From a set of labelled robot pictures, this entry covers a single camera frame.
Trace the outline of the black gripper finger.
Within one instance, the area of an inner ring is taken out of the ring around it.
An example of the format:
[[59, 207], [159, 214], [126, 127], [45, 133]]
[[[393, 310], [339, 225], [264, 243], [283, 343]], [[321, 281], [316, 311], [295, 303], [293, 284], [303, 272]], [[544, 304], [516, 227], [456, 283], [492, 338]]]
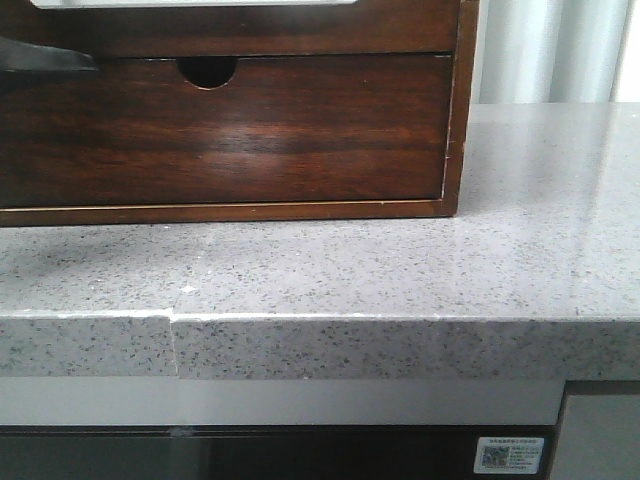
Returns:
[[10, 73], [93, 72], [98, 67], [85, 53], [1, 38], [1, 71]]

